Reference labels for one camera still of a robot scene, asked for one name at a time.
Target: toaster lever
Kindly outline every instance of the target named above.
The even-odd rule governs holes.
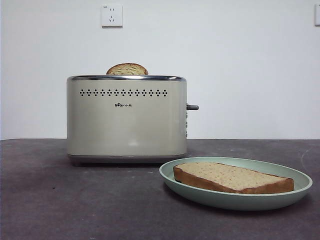
[[[198,110],[199,106],[198,105],[189,105],[189,104],[187,104],[186,105],[186,109],[187,110]]]

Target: wall outlet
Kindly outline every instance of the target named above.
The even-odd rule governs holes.
[[[122,27],[122,5],[112,3],[101,8],[102,27]]]

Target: toaster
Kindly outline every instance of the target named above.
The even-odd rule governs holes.
[[[187,153],[187,81],[179,76],[67,79],[67,154],[80,163],[165,163]]]

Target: toast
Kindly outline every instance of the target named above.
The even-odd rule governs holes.
[[[111,67],[107,75],[148,75],[147,69],[136,63],[121,63]]]
[[[215,162],[187,162],[173,167],[183,184],[236,194],[277,194],[294,190],[294,180]]]

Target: bread crust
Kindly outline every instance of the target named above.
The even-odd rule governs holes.
[[[176,165],[173,167],[173,174],[174,174],[175,180],[183,184],[201,188],[201,189],[207,189],[207,190],[219,191],[219,192],[225,192],[225,193],[278,194],[278,193],[286,193],[294,190],[294,181],[292,178],[279,177],[277,175],[272,175],[268,173],[263,173],[263,174],[279,177],[279,181],[270,183],[270,184],[264,184],[257,187],[248,187],[241,190],[232,189],[222,184],[216,183],[214,181],[185,172],[181,168],[179,168],[179,165]]]
[[[117,74],[115,74],[116,70],[120,70],[121,68],[131,68],[131,67],[135,67],[135,68],[139,69],[140,71],[142,71],[142,74],[131,74],[131,75],[148,75],[149,74],[148,70],[144,66],[141,66],[140,64],[137,64],[137,63],[131,63],[131,62],[120,63],[117,65],[114,65],[106,72],[106,74],[107,75],[117,75]]]

